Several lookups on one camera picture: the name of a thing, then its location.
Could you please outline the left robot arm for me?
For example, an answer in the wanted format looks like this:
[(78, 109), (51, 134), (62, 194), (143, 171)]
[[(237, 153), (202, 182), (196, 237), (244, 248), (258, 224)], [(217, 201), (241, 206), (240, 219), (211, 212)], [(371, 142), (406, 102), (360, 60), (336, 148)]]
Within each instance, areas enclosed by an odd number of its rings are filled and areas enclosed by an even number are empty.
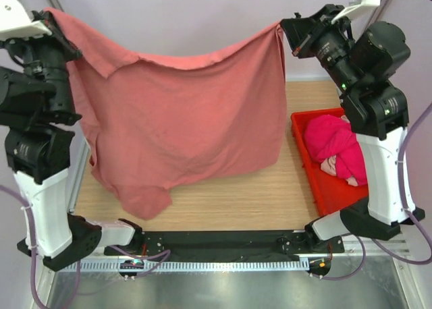
[(102, 248), (106, 255), (139, 253), (141, 227), (121, 219), (92, 223), (71, 214), (65, 186), (71, 164), (74, 107), (67, 63), (81, 57), (53, 14), (34, 11), (1, 30), (1, 48), (22, 71), (1, 68), (1, 125), (8, 128), (8, 167), (24, 202), (27, 235), (17, 248), (60, 271)]

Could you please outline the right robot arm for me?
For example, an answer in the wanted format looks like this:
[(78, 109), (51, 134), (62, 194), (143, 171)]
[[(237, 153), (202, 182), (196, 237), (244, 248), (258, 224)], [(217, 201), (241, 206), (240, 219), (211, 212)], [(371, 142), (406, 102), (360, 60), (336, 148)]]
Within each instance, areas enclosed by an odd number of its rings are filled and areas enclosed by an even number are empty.
[(404, 147), (408, 102), (390, 78), (410, 57), (403, 31), (388, 22), (371, 24), (353, 39), (341, 5), (328, 4), (310, 17), (281, 21), (293, 56), (314, 57), (340, 90), (340, 104), (360, 144), (368, 194), (304, 228), (311, 247), (347, 234), (387, 241), (403, 225), (425, 218), (410, 197)]

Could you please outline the salmon pink t shirt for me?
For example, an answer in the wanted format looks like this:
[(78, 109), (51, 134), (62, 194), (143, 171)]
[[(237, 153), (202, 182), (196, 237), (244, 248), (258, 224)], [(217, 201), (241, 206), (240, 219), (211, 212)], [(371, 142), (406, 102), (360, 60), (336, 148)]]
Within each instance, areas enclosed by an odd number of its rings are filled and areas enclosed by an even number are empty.
[(92, 174), (126, 212), (153, 219), (176, 186), (277, 162), (287, 120), (279, 24), (212, 53), (172, 57), (128, 50), (51, 13), (82, 52), (67, 70)]

